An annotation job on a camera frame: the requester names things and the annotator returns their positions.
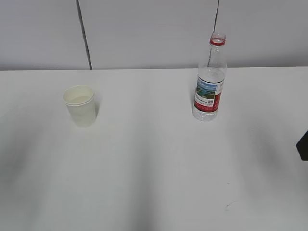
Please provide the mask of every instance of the white table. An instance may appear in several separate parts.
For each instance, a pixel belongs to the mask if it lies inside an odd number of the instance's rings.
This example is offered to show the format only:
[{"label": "white table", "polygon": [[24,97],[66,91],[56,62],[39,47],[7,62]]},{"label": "white table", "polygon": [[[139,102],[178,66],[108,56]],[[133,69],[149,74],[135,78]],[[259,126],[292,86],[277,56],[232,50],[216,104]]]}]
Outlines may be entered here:
[{"label": "white table", "polygon": [[[93,86],[77,128],[64,90]],[[231,68],[213,122],[195,69],[0,72],[1,231],[306,231],[308,68]]]}]

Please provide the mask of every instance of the white paper cup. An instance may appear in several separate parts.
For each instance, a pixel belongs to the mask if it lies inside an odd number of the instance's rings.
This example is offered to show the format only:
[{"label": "white paper cup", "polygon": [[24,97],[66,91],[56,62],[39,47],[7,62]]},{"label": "white paper cup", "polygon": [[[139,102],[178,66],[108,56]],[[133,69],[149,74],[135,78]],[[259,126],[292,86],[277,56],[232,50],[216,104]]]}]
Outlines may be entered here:
[{"label": "white paper cup", "polygon": [[73,86],[65,91],[63,101],[77,126],[88,127],[95,122],[94,91],[91,87]]}]

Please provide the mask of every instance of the water bottle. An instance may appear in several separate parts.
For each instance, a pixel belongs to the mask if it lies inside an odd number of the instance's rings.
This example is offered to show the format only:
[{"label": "water bottle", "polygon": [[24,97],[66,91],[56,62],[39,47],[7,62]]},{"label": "water bottle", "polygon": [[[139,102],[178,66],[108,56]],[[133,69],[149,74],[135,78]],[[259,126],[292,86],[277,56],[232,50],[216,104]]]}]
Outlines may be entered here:
[{"label": "water bottle", "polygon": [[223,54],[225,42],[226,36],[224,34],[213,33],[208,52],[199,63],[192,114],[201,121],[210,121],[217,115],[227,71],[227,61]]}]

